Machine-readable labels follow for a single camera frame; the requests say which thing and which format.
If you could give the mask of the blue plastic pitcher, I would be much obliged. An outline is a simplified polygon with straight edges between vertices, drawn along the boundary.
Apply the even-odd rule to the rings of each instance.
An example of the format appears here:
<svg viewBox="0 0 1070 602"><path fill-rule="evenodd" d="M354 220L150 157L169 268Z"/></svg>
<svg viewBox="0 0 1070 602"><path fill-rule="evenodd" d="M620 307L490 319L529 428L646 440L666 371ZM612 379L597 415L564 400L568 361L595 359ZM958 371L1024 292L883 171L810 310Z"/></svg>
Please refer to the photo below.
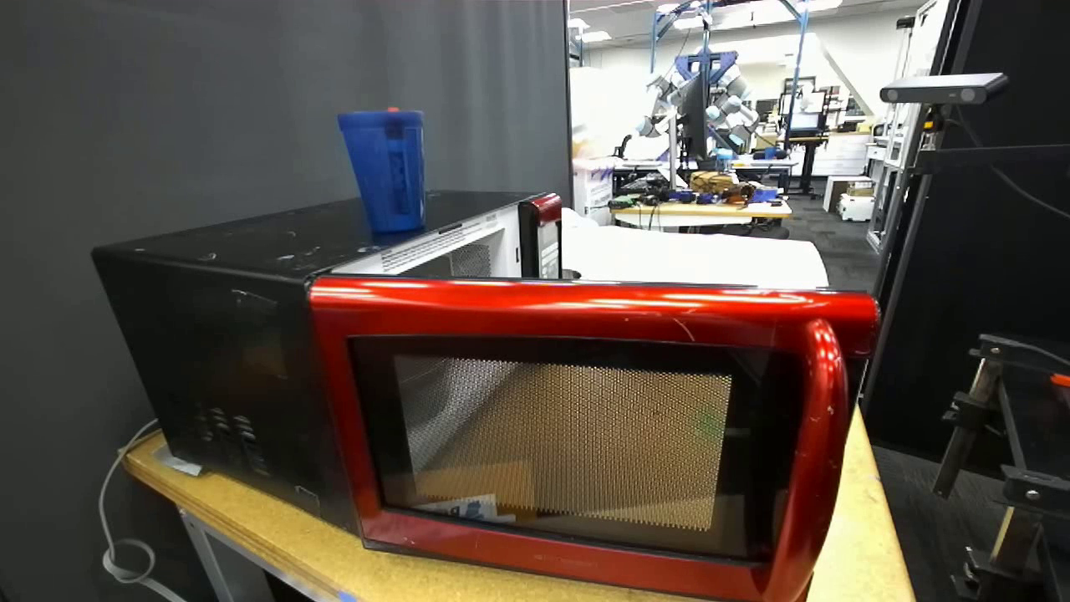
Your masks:
<svg viewBox="0 0 1070 602"><path fill-rule="evenodd" d="M423 229L423 118L418 109L354 109L338 118L373 239Z"/></svg>

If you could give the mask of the black tripod clamp stand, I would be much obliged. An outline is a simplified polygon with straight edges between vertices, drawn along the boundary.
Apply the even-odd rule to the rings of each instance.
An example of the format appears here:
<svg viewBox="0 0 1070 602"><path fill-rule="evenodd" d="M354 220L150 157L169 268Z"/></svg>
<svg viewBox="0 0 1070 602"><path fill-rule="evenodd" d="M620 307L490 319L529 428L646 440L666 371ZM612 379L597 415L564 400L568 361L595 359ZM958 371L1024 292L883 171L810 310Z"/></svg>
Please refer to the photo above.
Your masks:
<svg viewBox="0 0 1070 602"><path fill-rule="evenodd" d="M1070 359L1009 336L980 336L968 356L976 371L947 405L953 433L932 493L953 493L980 434L996 434L1005 463L996 535L967 547L955 600L1070 602Z"/></svg>

